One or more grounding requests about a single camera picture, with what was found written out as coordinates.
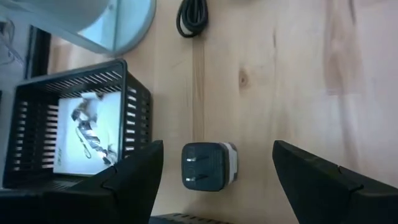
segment wood knot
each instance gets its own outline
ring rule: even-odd
[[[239,71],[239,80],[238,80],[238,82],[239,82],[239,88],[244,88],[249,83],[249,77],[248,77],[247,73],[243,69],[240,69],[240,71]]]

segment basket slot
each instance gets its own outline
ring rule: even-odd
[[[111,82],[111,86],[103,86],[103,84],[79,84],[72,88],[63,90],[60,98],[79,98],[82,93],[97,92],[97,93],[114,93],[121,91],[118,82]]]
[[[102,73],[99,73],[98,75],[101,76],[101,77],[103,77],[105,80],[113,81],[113,80],[109,77],[109,75],[104,75],[104,74],[102,74]]]
[[[119,80],[122,78],[118,73],[115,72],[105,72],[105,74],[112,80]]]
[[[74,85],[76,85],[76,84],[73,84],[70,80],[65,80],[65,81],[63,81],[64,83],[66,83],[67,85],[69,85],[69,86],[74,86]]]
[[[76,80],[80,81],[81,84],[89,83],[89,81],[85,80],[84,78],[76,78]]]
[[[65,183],[53,182],[53,183],[49,184],[48,188],[54,189],[54,190],[65,190],[65,189],[67,189],[67,188],[69,188],[69,187],[71,187],[73,185],[74,184],[69,185],[69,184],[65,184]]]
[[[134,153],[134,150],[136,149],[136,147],[134,146],[126,146],[124,148],[124,152],[123,152],[123,158],[127,158],[129,157],[131,154]]]
[[[113,75],[116,75],[117,77],[122,78],[122,76],[119,73],[117,73],[116,71],[112,71],[112,73],[113,73]]]
[[[54,87],[57,87],[57,88],[59,88],[59,89],[61,89],[61,90],[64,90],[64,89],[66,89],[66,88],[68,88],[69,86],[68,85],[65,85],[64,83],[51,83]]]
[[[44,152],[53,152],[53,151],[55,151],[55,146],[44,146],[43,151]]]
[[[51,84],[47,84],[47,85],[45,86],[45,89],[46,89],[47,91],[50,91],[50,92],[53,92],[53,93],[57,93],[57,92],[59,92],[59,91],[62,91],[62,88],[59,88],[59,87],[54,86],[54,85],[51,85]]]
[[[100,80],[100,82],[102,83],[106,83],[108,82],[105,78],[103,78],[101,75],[94,75],[96,77],[96,79]]]
[[[150,141],[150,97],[143,94],[139,88],[128,87],[126,98],[124,157],[130,155],[135,149],[144,148]]]
[[[17,104],[18,114],[13,121],[17,126],[10,137],[8,149],[11,161],[7,164],[12,170],[34,170],[52,166],[54,156],[43,153],[46,146],[55,149],[57,108],[55,105],[38,102],[22,101]]]
[[[69,82],[73,83],[73,85],[83,84],[80,80],[77,80],[77,79],[69,79]]]
[[[91,79],[93,79],[94,81],[96,81],[97,83],[106,83],[106,81],[101,81],[99,78],[96,77],[96,75],[92,75],[90,76]]]
[[[91,77],[83,77],[83,79],[85,79],[86,81],[88,81],[88,83],[94,83],[97,84],[96,81],[92,80]]]

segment power adapter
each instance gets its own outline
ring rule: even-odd
[[[181,168],[186,188],[216,192],[238,177],[238,152],[232,143],[190,143],[182,149]]]

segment wood grain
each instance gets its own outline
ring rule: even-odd
[[[397,1],[209,0],[209,27],[193,40],[175,30],[179,4],[158,0],[149,33],[123,56],[153,94],[153,137],[165,145],[153,214],[297,223],[276,139],[398,187]],[[51,60],[57,71],[109,59],[55,40]],[[235,143],[238,180],[185,189],[180,153],[193,141]]]

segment white paper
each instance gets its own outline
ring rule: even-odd
[[[55,149],[54,173],[95,175],[109,166],[98,152],[88,147],[91,159],[86,157],[85,148],[76,133],[76,123],[72,120],[73,110],[82,98],[60,99],[58,104],[58,131]],[[95,133],[104,149],[112,144],[114,152],[119,149],[121,93],[107,93],[98,103],[97,127]]]

